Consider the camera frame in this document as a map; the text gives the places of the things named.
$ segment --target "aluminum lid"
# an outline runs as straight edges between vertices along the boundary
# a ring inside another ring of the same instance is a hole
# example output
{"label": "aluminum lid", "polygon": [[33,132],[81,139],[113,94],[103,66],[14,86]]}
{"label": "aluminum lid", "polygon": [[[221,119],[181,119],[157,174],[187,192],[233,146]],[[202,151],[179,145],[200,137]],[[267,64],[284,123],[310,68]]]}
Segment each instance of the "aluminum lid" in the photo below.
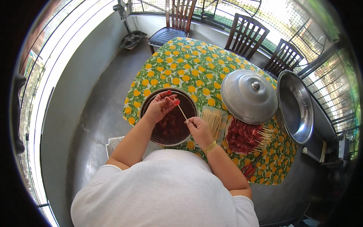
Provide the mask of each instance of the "aluminum lid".
{"label": "aluminum lid", "polygon": [[269,121],[278,105],[271,83],[260,74],[244,69],[224,78],[221,97],[232,115],[253,125]]}

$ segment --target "chair seat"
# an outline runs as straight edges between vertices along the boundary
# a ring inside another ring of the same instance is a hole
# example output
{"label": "chair seat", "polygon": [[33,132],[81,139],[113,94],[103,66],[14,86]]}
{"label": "chair seat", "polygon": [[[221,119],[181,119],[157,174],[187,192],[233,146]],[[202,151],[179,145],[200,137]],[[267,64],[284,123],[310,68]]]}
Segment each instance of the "chair seat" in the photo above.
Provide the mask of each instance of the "chair seat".
{"label": "chair seat", "polygon": [[243,55],[241,55],[240,53],[238,53],[238,52],[236,52],[236,51],[234,51],[234,50],[230,50],[230,49],[228,49],[228,48],[224,48],[225,50],[228,50],[229,52],[232,52],[232,53],[234,53],[234,54],[236,54],[236,55],[238,55],[238,56],[240,56],[241,58],[243,58],[243,59],[245,59],[246,61],[248,61],[248,62],[251,62],[247,57],[245,57],[245,56],[243,56]]}
{"label": "chair seat", "polygon": [[267,73],[268,75],[270,75],[275,80],[277,80],[277,76],[275,74],[273,74],[270,70],[264,69],[264,72]]}
{"label": "chair seat", "polygon": [[162,45],[176,37],[188,37],[188,35],[189,32],[172,27],[165,27],[157,31],[149,38],[149,45],[161,47]]}

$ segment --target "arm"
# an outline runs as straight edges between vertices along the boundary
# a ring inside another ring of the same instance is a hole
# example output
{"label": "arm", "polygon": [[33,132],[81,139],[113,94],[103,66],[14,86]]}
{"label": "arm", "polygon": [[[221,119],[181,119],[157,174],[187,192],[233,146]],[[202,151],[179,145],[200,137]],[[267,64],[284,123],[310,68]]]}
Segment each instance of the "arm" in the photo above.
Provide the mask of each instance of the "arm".
{"label": "arm", "polygon": [[[199,117],[189,118],[185,122],[200,148],[204,149],[213,142],[211,129],[207,122]],[[207,154],[207,159],[213,173],[232,196],[244,195],[252,199],[252,191],[245,176],[219,145]]]}
{"label": "arm", "polygon": [[170,92],[166,91],[155,97],[144,116],[117,145],[106,164],[125,170],[141,161],[155,124],[175,107],[170,99],[165,98],[174,99],[176,95],[169,95]]}

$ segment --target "wooden chair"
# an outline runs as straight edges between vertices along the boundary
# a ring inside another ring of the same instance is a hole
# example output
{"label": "wooden chair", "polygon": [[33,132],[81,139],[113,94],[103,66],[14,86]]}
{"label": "wooden chair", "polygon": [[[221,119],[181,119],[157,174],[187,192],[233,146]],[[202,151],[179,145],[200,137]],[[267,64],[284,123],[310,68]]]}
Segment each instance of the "wooden chair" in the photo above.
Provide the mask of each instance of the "wooden chair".
{"label": "wooden chair", "polygon": [[250,61],[269,32],[270,30],[257,20],[236,13],[225,49]]}
{"label": "wooden chair", "polygon": [[265,65],[264,71],[277,79],[280,72],[285,69],[292,71],[302,59],[301,53],[293,44],[280,39],[271,59]]}
{"label": "wooden chair", "polygon": [[161,47],[175,37],[188,37],[190,23],[194,12],[196,0],[172,0],[171,18],[170,2],[166,0],[166,27],[157,31],[148,41],[151,53],[154,53],[154,46]]}

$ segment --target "white t-shirt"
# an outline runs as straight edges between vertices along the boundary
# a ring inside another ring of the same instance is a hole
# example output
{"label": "white t-shirt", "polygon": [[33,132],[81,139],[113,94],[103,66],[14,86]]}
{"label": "white t-shirt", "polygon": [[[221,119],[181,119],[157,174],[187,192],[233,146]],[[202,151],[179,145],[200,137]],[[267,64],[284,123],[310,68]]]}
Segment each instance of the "white t-shirt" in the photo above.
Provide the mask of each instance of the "white t-shirt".
{"label": "white t-shirt", "polygon": [[258,226],[252,201],[232,196],[209,165],[157,150],[127,170],[101,166],[71,207],[75,227]]}

